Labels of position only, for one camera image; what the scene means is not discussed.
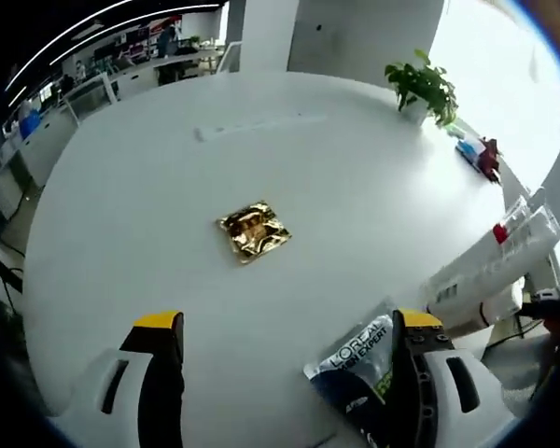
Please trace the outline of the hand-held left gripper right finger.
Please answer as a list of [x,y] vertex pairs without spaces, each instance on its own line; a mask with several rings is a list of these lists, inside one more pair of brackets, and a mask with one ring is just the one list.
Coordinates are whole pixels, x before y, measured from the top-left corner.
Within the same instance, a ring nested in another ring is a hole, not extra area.
[[502,385],[433,315],[393,314],[391,447],[496,447],[504,433]]

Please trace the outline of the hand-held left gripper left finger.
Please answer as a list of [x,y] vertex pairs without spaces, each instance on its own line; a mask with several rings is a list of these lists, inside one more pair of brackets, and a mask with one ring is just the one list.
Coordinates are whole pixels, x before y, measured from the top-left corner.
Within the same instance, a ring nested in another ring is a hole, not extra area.
[[75,447],[181,447],[183,329],[180,311],[136,320],[79,376],[55,426]]

